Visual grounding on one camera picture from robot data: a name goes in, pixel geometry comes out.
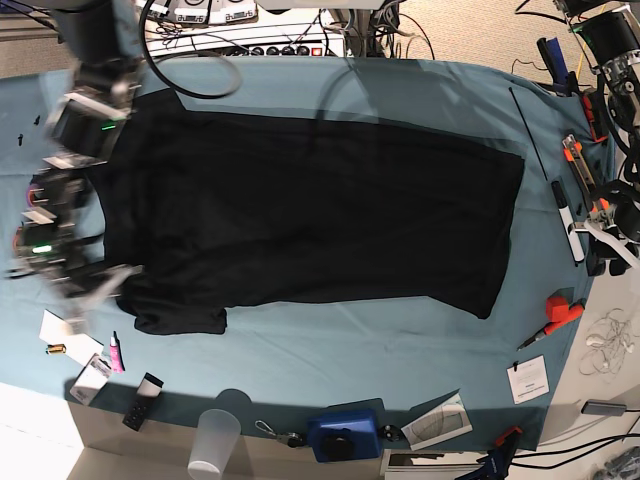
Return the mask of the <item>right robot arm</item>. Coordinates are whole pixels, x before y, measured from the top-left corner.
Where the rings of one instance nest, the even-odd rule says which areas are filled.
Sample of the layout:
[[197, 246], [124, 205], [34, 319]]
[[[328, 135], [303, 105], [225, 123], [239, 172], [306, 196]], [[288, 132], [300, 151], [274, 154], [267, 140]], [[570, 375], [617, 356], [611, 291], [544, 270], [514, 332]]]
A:
[[42, 1], [77, 64], [70, 88], [46, 122], [56, 151], [33, 177], [28, 208], [14, 237], [19, 263], [13, 280], [40, 275], [66, 299], [65, 321], [73, 334], [87, 330], [87, 314], [117, 294], [139, 273], [127, 264], [93, 262], [87, 246], [99, 236], [80, 237], [78, 212], [92, 191], [87, 173], [112, 155], [134, 112], [142, 56], [136, 5], [132, 1]]

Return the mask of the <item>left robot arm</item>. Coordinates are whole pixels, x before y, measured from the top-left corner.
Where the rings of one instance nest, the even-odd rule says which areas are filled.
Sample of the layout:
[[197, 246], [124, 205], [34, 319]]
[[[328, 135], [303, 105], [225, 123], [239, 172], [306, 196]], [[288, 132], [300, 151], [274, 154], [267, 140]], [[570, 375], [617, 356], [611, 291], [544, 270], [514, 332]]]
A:
[[569, 31], [580, 37], [595, 60], [595, 121], [624, 159], [615, 179], [599, 182], [588, 170], [581, 148], [565, 140], [567, 159], [576, 167], [589, 209], [582, 222], [567, 228], [589, 236], [587, 270], [612, 276], [639, 267], [639, 20], [625, 4], [589, 19], [578, 17], [603, 1], [558, 1]]

